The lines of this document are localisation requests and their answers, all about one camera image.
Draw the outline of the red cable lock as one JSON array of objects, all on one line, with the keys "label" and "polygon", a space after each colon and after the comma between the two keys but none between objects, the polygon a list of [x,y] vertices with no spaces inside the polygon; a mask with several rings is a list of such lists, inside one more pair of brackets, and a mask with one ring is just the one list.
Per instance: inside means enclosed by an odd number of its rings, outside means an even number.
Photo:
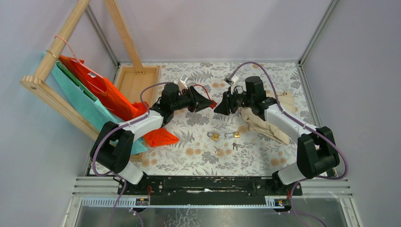
[{"label": "red cable lock", "polygon": [[195,85],[193,85],[193,86],[194,86],[194,87],[201,87],[201,88],[203,89],[203,91],[206,93],[208,99],[212,102],[212,104],[210,105],[210,108],[211,108],[211,109],[215,109],[215,107],[217,106],[217,102],[214,101],[214,100],[210,97],[208,90],[207,90],[203,85],[201,85],[201,84],[195,84]]}]

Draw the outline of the short shackle brass padlock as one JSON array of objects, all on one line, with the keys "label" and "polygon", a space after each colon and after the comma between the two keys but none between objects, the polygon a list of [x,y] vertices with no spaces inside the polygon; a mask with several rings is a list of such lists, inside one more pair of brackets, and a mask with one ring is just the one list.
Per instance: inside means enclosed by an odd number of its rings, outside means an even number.
[{"label": "short shackle brass padlock", "polygon": [[220,137],[220,135],[219,135],[218,133],[216,133],[216,132],[208,132],[208,133],[207,133],[207,136],[208,136],[210,139],[212,139],[213,141],[218,141],[218,140],[219,140],[219,137]]}]

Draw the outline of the long shackle brass padlock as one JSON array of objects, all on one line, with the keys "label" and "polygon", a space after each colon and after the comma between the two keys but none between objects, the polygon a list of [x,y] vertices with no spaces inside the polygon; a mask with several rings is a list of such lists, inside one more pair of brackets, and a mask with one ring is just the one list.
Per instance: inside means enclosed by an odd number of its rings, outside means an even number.
[{"label": "long shackle brass padlock", "polygon": [[237,131],[225,133],[225,138],[239,138],[239,137],[240,137],[240,133]]}]

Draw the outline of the keys of long padlock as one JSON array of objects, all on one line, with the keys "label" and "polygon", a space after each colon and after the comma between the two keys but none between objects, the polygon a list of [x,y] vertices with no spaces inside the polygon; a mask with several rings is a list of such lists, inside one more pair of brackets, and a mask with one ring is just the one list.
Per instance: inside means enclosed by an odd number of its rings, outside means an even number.
[{"label": "keys of long padlock", "polygon": [[237,144],[237,143],[233,143],[232,145],[233,145],[233,149],[235,149],[235,150],[237,150],[237,151],[238,151],[238,146],[239,146],[239,144]]}]

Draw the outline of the keys of short padlock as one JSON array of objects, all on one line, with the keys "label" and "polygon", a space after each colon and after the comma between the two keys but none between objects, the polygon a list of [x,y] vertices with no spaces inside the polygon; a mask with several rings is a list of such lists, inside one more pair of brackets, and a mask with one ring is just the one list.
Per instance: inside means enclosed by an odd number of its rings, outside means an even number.
[{"label": "keys of short padlock", "polygon": [[214,149],[215,149],[215,151],[213,152],[214,154],[217,155],[221,153],[220,148],[214,147]]}]

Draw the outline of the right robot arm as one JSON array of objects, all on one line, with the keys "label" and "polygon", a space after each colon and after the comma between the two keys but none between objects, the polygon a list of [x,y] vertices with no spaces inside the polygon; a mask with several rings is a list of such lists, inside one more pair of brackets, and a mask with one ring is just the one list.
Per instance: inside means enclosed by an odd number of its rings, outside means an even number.
[{"label": "right robot arm", "polygon": [[215,113],[230,115],[239,112],[249,124],[251,131],[264,133],[283,143],[290,140],[297,143],[296,161],[275,172],[271,188],[283,195],[290,184],[312,179],[340,164],[340,157],[332,131],[328,127],[317,128],[287,112],[275,97],[269,97],[263,81],[258,76],[245,79],[245,91],[237,85],[237,76],[225,77],[230,85],[222,95]]}]

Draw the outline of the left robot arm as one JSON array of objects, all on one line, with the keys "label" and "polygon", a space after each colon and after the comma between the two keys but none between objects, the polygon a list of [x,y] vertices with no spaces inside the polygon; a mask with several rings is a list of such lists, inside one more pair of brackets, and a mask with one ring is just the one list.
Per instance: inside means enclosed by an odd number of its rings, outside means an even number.
[{"label": "left robot arm", "polygon": [[144,172],[131,161],[133,143],[145,134],[166,126],[174,117],[174,112],[188,109],[198,112],[214,108],[216,102],[204,97],[193,86],[181,88],[173,82],[164,82],[161,97],[151,106],[146,106],[144,114],[131,120],[114,123],[106,122],[91,150],[91,167],[96,176],[101,176],[96,165],[104,166],[108,171],[103,175],[114,174],[125,182],[135,194],[142,194],[147,187],[143,179]]}]

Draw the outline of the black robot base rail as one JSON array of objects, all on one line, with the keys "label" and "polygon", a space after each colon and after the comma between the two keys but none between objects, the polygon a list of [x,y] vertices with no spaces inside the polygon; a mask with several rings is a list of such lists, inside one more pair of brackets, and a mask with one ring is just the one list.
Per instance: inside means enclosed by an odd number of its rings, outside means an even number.
[{"label": "black robot base rail", "polygon": [[282,185],[276,177],[144,175],[138,184],[123,185],[118,193],[143,195],[156,206],[265,205],[265,198],[287,199],[303,194],[300,185]]}]

